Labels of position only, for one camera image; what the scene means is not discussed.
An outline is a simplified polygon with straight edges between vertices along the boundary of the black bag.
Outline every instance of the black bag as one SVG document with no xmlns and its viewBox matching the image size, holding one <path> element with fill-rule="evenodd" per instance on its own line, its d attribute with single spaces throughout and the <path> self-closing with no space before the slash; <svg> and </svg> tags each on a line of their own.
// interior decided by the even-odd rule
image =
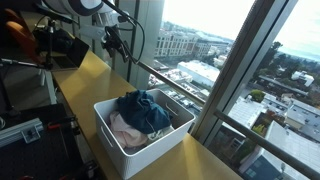
<svg viewBox="0 0 320 180">
<path fill-rule="evenodd" d="M 49 33 L 46 28 L 37 28 L 33 32 L 34 37 L 38 41 L 37 51 L 48 51 L 49 49 Z M 52 34 L 52 51 L 66 54 L 72 46 L 73 38 L 63 30 L 55 30 Z"/>
</svg>

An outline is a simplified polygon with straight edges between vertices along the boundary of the metal bracket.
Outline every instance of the metal bracket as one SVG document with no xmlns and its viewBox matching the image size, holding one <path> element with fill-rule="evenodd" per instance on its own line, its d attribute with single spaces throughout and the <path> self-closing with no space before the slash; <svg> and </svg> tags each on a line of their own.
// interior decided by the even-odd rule
<svg viewBox="0 0 320 180">
<path fill-rule="evenodd" d="M 20 139 L 24 139 L 26 143 L 33 142 L 40 138 L 39 131 L 42 130 L 43 126 L 39 118 L 1 130 L 0 148 Z"/>
</svg>

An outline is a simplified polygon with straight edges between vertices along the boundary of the wooden table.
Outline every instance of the wooden table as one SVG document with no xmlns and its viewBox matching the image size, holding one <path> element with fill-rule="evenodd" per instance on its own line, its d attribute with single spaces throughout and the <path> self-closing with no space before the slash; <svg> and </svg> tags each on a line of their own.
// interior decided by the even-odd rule
<svg viewBox="0 0 320 180">
<path fill-rule="evenodd" d="M 121 179 L 96 132 L 93 105 L 135 90 L 89 51 L 80 69 L 53 72 L 105 177 Z M 189 134 L 181 143 L 131 179 L 241 179 Z"/>
</svg>

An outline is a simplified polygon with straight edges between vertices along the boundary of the blue cloth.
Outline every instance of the blue cloth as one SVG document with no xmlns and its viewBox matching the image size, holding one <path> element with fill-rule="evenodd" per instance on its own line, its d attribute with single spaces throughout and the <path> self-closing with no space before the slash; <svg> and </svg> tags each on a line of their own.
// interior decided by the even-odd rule
<svg viewBox="0 0 320 180">
<path fill-rule="evenodd" d="M 125 122 L 141 133 L 154 133 L 171 125 L 169 113 L 154 102 L 145 90 L 136 90 L 117 99 Z"/>
</svg>

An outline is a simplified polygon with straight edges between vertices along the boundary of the cityscape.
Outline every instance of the cityscape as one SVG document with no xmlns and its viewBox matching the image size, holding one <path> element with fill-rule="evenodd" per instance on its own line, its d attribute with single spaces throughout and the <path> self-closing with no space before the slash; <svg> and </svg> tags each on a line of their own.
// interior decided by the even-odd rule
<svg viewBox="0 0 320 180">
<path fill-rule="evenodd" d="M 153 68 L 205 101 L 233 43 L 164 21 Z M 282 46 L 277 41 L 272 44 L 229 116 L 320 171 L 320 64 L 285 54 L 279 51 Z M 162 89 L 196 116 L 202 110 L 153 75 L 149 88 Z M 266 173 L 272 179 L 307 179 L 226 123 L 208 149 L 245 179 Z"/>
</svg>

